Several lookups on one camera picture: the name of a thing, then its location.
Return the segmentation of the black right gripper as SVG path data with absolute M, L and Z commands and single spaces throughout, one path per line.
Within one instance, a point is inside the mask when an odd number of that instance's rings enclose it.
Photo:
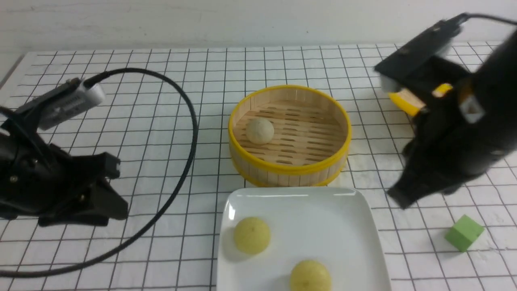
M 433 193 L 454 192 L 515 151 L 516 33 L 415 124 L 406 166 L 387 191 L 402 209 Z

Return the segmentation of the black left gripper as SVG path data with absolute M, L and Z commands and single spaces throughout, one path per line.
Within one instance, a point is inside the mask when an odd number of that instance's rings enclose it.
M 120 177 L 120 159 L 104 152 L 72 156 L 37 133 L 39 119 L 1 107 L 1 218 L 37 217 L 40 227 L 107 226 L 126 220 L 127 201 L 107 179 Z

